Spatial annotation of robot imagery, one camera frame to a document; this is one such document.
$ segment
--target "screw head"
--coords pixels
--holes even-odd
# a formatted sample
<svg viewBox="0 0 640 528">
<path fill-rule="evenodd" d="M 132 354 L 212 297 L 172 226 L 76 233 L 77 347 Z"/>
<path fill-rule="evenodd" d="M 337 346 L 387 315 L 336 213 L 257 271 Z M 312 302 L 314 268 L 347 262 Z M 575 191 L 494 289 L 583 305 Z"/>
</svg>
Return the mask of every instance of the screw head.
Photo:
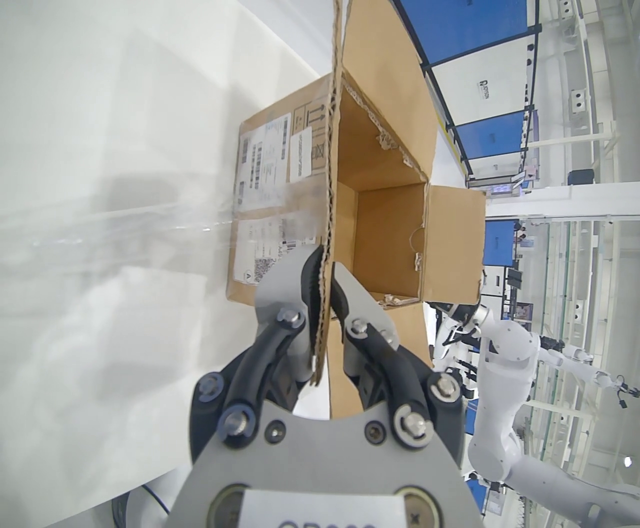
<svg viewBox="0 0 640 528">
<path fill-rule="evenodd" d="M 284 440 L 287 434 L 287 427 L 281 420 L 272 420 L 264 430 L 264 439 L 267 444 L 276 445 Z"/>
<path fill-rule="evenodd" d="M 351 329 L 354 333 L 363 334 L 367 331 L 367 322 L 362 319 L 354 319 L 351 323 Z"/>
<path fill-rule="evenodd" d="M 387 430 L 377 420 L 372 420 L 364 427 L 364 436 L 372 445 L 380 445 L 387 439 Z"/>
<path fill-rule="evenodd" d="M 411 412 L 402 421 L 403 429 L 414 439 L 422 438 L 427 432 L 427 422 L 422 415 Z"/>
<path fill-rule="evenodd" d="M 232 412 L 225 419 L 225 432 L 229 436 L 239 436 L 246 431 L 249 424 L 249 418 L 242 411 Z"/>
<path fill-rule="evenodd" d="M 437 387 L 438 387 L 438 391 L 443 395 L 443 396 L 451 396 L 453 395 L 453 393 L 456 391 L 456 382 L 452 379 L 450 379 L 449 377 L 444 377 L 442 376 L 438 382 L 436 383 Z"/>
<path fill-rule="evenodd" d="M 278 312 L 278 321 L 285 322 L 292 328 L 299 328 L 304 322 L 303 315 L 294 308 L 281 308 Z"/>
<path fill-rule="evenodd" d="M 200 393 L 198 400 L 203 403 L 214 401 L 222 393 L 224 386 L 225 379 L 219 372 L 205 374 L 198 382 L 198 391 Z"/>
<path fill-rule="evenodd" d="M 381 330 L 381 331 L 380 331 L 380 335 L 381 335 L 382 337 L 384 337 L 384 338 L 385 338 L 385 341 L 386 341 L 386 342 L 388 342 L 389 344 L 393 343 L 394 338 L 393 338 L 393 336 L 391 336 L 391 334 L 390 334 L 388 331 L 386 331 L 386 330 Z"/>
</svg>

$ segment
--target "barcode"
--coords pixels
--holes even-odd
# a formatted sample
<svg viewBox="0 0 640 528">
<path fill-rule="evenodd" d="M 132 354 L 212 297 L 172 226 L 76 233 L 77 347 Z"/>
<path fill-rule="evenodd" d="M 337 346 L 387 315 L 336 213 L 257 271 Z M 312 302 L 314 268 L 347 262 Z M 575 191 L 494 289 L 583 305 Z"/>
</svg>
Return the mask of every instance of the barcode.
<svg viewBox="0 0 640 528">
<path fill-rule="evenodd" d="M 244 182 L 240 182 L 238 185 L 238 205 L 242 205 L 242 199 L 244 197 Z"/>
<path fill-rule="evenodd" d="M 262 162 L 262 143 L 258 143 L 258 154 L 255 158 L 255 185 L 257 189 L 260 186 L 260 164 Z"/>
<path fill-rule="evenodd" d="M 246 155 L 249 152 L 249 138 L 245 138 L 242 142 L 242 163 L 246 163 Z"/>
<path fill-rule="evenodd" d="M 276 259 L 255 259 L 255 267 L 253 269 L 253 280 L 258 284 L 264 275 L 276 263 Z"/>
<path fill-rule="evenodd" d="M 251 151 L 251 178 L 249 180 L 249 187 L 253 189 L 253 176 L 255 175 L 255 145 Z"/>
<path fill-rule="evenodd" d="M 284 118 L 284 128 L 282 130 L 282 159 L 287 155 L 287 134 L 289 133 L 289 117 Z"/>
</svg>

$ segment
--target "white pillar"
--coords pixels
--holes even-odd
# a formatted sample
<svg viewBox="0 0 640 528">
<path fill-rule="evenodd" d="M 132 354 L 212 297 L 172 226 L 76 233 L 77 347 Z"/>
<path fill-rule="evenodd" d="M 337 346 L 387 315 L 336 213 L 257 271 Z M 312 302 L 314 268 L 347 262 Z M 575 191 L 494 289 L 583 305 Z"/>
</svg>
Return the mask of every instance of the white pillar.
<svg viewBox="0 0 640 528">
<path fill-rule="evenodd" d="M 486 216 L 640 220 L 640 182 L 546 187 L 514 198 L 489 198 Z"/>
</svg>

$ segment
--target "white table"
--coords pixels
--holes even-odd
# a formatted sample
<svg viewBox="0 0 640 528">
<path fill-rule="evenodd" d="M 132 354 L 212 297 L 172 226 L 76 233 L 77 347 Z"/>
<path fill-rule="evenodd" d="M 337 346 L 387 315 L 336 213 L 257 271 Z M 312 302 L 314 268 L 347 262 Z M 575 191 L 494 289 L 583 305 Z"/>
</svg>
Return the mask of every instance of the white table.
<svg viewBox="0 0 640 528">
<path fill-rule="evenodd" d="M 316 74 L 233 0 L 3 2 L 0 35 L 0 518 L 36 528 L 188 462 L 255 332 L 238 126 Z"/>
</svg>

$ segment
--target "cardboard box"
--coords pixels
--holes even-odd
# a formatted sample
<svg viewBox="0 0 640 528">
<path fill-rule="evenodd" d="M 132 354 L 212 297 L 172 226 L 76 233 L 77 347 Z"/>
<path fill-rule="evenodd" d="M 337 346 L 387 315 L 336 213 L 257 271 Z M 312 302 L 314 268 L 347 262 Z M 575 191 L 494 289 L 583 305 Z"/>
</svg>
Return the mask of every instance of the cardboard box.
<svg viewBox="0 0 640 528">
<path fill-rule="evenodd" d="M 330 75 L 241 126 L 227 285 L 252 304 L 283 254 L 324 244 L 318 353 L 334 260 L 372 293 L 475 303 L 484 241 L 484 195 L 429 185 L 438 120 L 392 4 L 352 0 L 337 46 Z"/>
<path fill-rule="evenodd" d="M 396 324 L 400 344 L 417 355 L 430 367 L 427 328 L 424 322 L 422 303 L 390 308 L 387 313 Z M 327 361 L 329 367 L 329 395 L 331 418 L 346 418 L 362 412 L 358 390 L 342 370 L 342 329 L 338 320 L 329 324 Z"/>
</svg>

